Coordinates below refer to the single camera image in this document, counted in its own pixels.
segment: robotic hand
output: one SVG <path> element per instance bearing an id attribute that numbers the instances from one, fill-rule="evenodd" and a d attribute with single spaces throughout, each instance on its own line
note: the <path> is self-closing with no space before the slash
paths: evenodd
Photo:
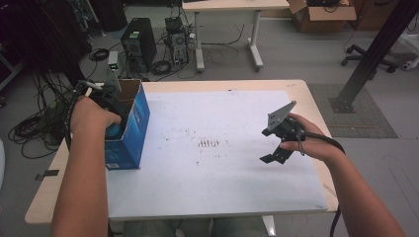
<path id="1" fill-rule="evenodd" d="M 295 104 L 296 101 L 292 101 L 277 111 L 268 114 L 268 127 L 262 133 L 266 136 L 275 134 L 281 141 L 304 141 L 305 134 L 302 126 L 296 120 L 287 117 Z M 278 146 L 273 154 L 266 155 L 260 159 L 267 164 L 273 161 L 284 164 L 292 154 L 292 151 L 284 150 Z"/>

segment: cardboard box on floor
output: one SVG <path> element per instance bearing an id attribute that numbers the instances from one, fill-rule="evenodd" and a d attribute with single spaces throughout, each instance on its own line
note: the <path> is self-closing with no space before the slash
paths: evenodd
<path id="1" fill-rule="evenodd" d="M 349 0 L 342 0 L 335 8 L 308 7 L 304 0 L 288 1 L 293 13 L 293 23 L 302 33 L 341 32 L 347 21 L 357 19 Z"/>
<path id="2" fill-rule="evenodd" d="M 121 139 L 105 141 L 105 160 L 109 170 L 138 169 L 150 109 L 140 80 L 119 80 L 119 101 L 131 107 Z"/>
<path id="3" fill-rule="evenodd" d="M 399 0 L 353 1 L 357 20 L 349 22 L 357 31 L 379 31 Z"/>

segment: white paper sheet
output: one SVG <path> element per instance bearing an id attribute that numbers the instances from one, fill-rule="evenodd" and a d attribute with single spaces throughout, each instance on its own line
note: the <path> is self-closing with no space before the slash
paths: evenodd
<path id="1" fill-rule="evenodd" d="M 327 208 L 311 158 L 265 164 L 264 136 L 284 91 L 147 93 L 140 170 L 108 172 L 113 219 L 268 214 Z"/>

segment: person's right hand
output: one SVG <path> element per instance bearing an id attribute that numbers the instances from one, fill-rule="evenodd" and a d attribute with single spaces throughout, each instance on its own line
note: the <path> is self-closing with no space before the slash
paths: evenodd
<path id="1" fill-rule="evenodd" d="M 292 113 L 289 114 L 289 117 L 298 121 L 302 125 L 304 131 L 324 135 L 317 125 L 306 118 Z M 280 146 L 286 150 L 299 151 L 298 142 L 296 141 L 285 141 L 282 142 Z M 302 148 L 307 155 L 324 162 L 343 154 L 343 152 L 335 146 L 323 140 L 310 137 L 307 137 L 305 141 L 302 142 Z"/>
<path id="2" fill-rule="evenodd" d="M 101 129 L 105 133 L 112 123 L 120 124 L 121 117 L 105 111 L 90 98 L 81 96 L 74 107 L 70 129 L 73 134 L 77 131 L 86 132 L 87 129 Z"/>

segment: computer tower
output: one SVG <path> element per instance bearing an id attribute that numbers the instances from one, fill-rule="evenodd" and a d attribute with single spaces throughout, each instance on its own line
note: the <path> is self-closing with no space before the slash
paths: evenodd
<path id="1" fill-rule="evenodd" d="M 133 18 L 121 38 L 130 68 L 134 72 L 148 72 L 157 52 L 151 21 Z"/>
<path id="2" fill-rule="evenodd" d="M 189 62 L 186 30 L 180 17 L 166 18 L 165 23 L 173 63 L 181 67 Z"/>
<path id="3" fill-rule="evenodd" d="M 126 13 L 121 0 L 88 0 L 105 32 L 115 32 L 126 27 Z"/>
<path id="4" fill-rule="evenodd" d="M 182 66 L 189 62 L 186 32 L 169 35 L 171 52 L 175 65 Z"/>

